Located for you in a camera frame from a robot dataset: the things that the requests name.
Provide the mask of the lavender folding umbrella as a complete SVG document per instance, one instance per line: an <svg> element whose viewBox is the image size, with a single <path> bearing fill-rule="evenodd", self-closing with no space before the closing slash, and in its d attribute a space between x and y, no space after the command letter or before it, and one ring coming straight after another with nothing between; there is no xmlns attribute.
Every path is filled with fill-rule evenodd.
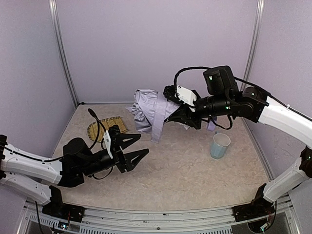
<svg viewBox="0 0 312 234"><path fill-rule="evenodd" d="M201 126L201 119L189 120L185 123L187 111L184 105L176 104L168 100L161 92L156 90L136 90L134 93L135 102L126 109L134 115L136 130L140 133L151 134L151 142L159 143L163 125L166 122L177 122L185 129Z"/></svg>

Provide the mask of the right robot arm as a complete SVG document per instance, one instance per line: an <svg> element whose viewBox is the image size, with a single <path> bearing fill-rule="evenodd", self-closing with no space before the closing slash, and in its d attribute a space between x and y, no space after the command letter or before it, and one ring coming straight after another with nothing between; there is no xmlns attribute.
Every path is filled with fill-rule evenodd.
<svg viewBox="0 0 312 234"><path fill-rule="evenodd" d="M295 163L274 180L260 186L249 204L233 207L236 221L272 214L277 210L274 202L312 177L312 119L255 84L249 83L240 91L237 85L239 78L227 65L203 67L209 96L200 97L196 90L177 84L178 76L188 70L193 70L193 67L179 70L173 85L164 88L164 96L180 105L168 121L200 129L203 121L213 121L214 117L227 116L229 122L236 117L244 117L279 129L305 144Z"/></svg>

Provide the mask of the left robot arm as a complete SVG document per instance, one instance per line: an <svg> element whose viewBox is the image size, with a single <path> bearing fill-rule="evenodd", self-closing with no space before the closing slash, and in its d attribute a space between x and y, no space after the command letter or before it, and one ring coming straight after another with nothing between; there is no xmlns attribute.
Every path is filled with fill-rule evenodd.
<svg viewBox="0 0 312 234"><path fill-rule="evenodd" d="M133 170L149 153L149 149L124 153L123 150L140 139L140 134L106 131L105 148L93 153L80 138L63 146L63 156L48 159L22 151L0 137L0 182L11 186L42 206L46 215L80 222L85 208L64 203L60 187L74 188L84 178L117 167L121 173Z"/></svg>

